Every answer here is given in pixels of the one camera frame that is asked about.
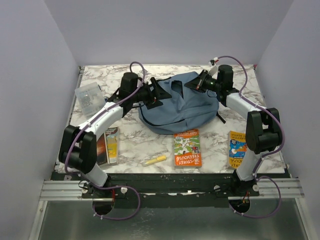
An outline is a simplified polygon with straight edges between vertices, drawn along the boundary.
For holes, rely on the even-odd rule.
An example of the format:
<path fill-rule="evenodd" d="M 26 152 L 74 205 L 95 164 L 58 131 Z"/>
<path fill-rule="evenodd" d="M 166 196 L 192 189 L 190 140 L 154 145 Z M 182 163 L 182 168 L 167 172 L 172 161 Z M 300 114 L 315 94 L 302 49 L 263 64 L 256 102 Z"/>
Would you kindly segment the blue student backpack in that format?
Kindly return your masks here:
<path fill-rule="evenodd" d="M 215 117 L 220 118 L 216 93 L 200 93 L 184 86 L 198 76 L 192 71 L 157 80 L 171 98 L 163 99 L 161 106 L 152 109 L 141 106 L 138 109 L 141 122 L 156 134 L 173 135 L 199 128 Z"/>

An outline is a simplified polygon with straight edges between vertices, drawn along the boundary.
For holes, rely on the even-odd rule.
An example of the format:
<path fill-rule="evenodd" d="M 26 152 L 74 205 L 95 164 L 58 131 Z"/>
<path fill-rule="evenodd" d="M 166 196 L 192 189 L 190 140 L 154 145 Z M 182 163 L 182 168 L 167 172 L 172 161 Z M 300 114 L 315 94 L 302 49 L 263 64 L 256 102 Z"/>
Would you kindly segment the orange treehouse book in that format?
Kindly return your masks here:
<path fill-rule="evenodd" d="M 176 133 L 174 137 L 174 165 L 175 167 L 202 167 L 200 150 L 200 135 L 198 129 L 190 129 Z"/>

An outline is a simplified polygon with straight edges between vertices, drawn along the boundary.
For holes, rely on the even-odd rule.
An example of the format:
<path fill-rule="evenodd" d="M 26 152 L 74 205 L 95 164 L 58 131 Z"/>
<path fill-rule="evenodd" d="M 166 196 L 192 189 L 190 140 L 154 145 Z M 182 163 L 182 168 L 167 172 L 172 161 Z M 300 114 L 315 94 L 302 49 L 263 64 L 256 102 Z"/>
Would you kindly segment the yellow highlighter pen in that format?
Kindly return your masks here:
<path fill-rule="evenodd" d="M 141 165 L 143 167 L 147 167 L 147 166 L 150 166 L 150 165 L 154 165 L 156 163 L 160 163 L 160 162 L 163 162 L 167 159 L 167 157 L 165 155 L 161 155 L 161 156 L 158 156 L 158 157 L 155 157 L 155 158 L 152 158 L 152 159 L 149 159 L 149 160 L 145 160 L 141 163 Z"/>

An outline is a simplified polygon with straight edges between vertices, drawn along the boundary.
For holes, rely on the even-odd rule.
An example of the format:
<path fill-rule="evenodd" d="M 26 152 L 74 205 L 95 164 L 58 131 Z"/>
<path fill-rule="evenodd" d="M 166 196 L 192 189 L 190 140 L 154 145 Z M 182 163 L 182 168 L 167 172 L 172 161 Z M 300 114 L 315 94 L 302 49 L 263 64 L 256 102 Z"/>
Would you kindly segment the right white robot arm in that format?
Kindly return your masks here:
<path fill-rule="evenodd" d="M 217 78 L 209 71 L 202 70 L 184 86 L 200 93 L 215 92 L 218 101 L 224 107 L 245 118 L 247 150 L 242 163 L 233 171 L 230 183 L 230 191 L 236 196 L 241 196 L 256 184 L 256 173 L 263 158 L 280 146 L 284 137 L 279 126 L 279 111 L 276 108 L 250 104 L 249 100 L 233 87 L 233 78 L 233 68 L 223 64 L 217 68 Z"/>

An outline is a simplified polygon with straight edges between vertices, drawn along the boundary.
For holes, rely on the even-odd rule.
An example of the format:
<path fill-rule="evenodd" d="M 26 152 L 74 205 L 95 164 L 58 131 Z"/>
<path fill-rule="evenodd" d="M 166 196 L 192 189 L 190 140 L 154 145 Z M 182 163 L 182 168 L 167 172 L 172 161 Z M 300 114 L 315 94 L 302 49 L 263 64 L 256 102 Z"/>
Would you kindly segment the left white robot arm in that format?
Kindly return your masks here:
<path fill-rule="evenodd" d="M 171 95 L 160 86 L 155 78 L 145 83 L 136 73 L 123 74 L 120 87 L 109 98 L 102 109 L 84 123 L 68 125 L 63 132 L 58 160 L 66 168 L 79 171 L 91 182 L 93 191 L 101 198 L 107 197 L 111 185 L 107 182 L 108 175 L 97 164 L 97 140 L 116 121 L 123 118 L 135 103 L 142 102 L 152 109 L 161 106 L 162 100 Z"/>

